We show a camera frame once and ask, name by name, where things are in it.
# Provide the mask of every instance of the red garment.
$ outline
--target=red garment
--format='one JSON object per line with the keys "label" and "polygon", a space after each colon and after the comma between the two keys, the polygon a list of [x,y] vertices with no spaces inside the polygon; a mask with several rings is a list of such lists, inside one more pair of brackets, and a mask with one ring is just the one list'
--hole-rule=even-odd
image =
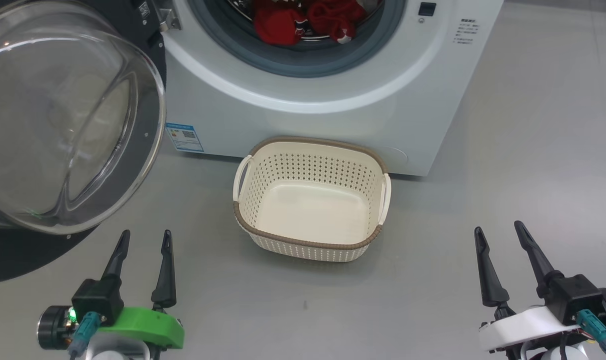
{"label": "red garment", "polygon": [[344,44],[356,35],[356,25],[367,18],[367,12],[357,0],[316,0],[307,10],[307,18],[317,34]]}
{"label": "red garment", "polygon": [[271,45],[294,45],[305,34],[307,18],[295,1],[254,0],[254,28]]}

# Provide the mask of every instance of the plastic basket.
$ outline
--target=plastic basket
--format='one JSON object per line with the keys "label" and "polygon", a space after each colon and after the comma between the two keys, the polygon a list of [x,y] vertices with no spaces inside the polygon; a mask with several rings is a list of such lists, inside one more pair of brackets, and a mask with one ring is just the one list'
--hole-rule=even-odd
{"label": "plastic basket", "polygon": [[392,185],[366,148],[307,137],[257,145],[234,178],[234,214],[274,253],[324,262],[363,255],[385,222]]}

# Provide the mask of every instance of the door hinge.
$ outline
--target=door hinge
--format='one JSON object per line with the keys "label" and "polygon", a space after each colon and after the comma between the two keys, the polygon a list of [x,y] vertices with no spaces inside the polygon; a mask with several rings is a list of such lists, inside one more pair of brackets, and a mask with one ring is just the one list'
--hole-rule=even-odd
{"label": "door hinge", "polygon": [[182,29],[181,20],[176,12],[176,5],[173,0],[154,0],[154,3],[161,23],[161,32],[166,32],[169,29]]}

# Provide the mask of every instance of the laundry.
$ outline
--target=laundry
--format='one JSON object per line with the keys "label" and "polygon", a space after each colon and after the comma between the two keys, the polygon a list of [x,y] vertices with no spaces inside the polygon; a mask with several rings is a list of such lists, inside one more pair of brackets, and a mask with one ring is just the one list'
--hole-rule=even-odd
{"label": "laundry", "polygon": [[290,46],[306,31],[346,44],[382,0],[254,0],[254,28],[267,44]]}
{"label": "laundry", "polygon": [[307,28],[307,17],[293,0],[254,0],[254,28],[270,45],[294,45]]}

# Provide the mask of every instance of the robotic arm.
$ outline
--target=robotic arm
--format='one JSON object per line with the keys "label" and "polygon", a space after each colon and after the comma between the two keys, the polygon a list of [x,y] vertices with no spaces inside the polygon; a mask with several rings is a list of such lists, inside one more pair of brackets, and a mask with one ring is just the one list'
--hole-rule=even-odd
{"label": "robotic arm", "polygon": [[[483,322],[479,329],[481,348],[504,352],[509,360],[587,360],[582,342],[594,341],[606,354],[606,288],[595,287],[581,274],[565,277],[552,267],[525,225],[516,221],[514,226],[545,305],[518,314],[509,308],[509,294],[496,275],[483,230],[477,227],[481,298],[484,306],[496,308],[494,321]],[[540,348],[547,351],[526,357],[528,350]]]}
{"label": "robotic arm", "polygon": [[152,292],[152,309],[125,307],[120,270],[129,248],[125,230],[100,280],[88,278],[72,305],[50,306],[38,321],[43,349],[67,350],[71,360],[159,360],[161,351],[182,349],[185,331],[165,309],[176,305],[172,233],[165,230],[161,271]]}

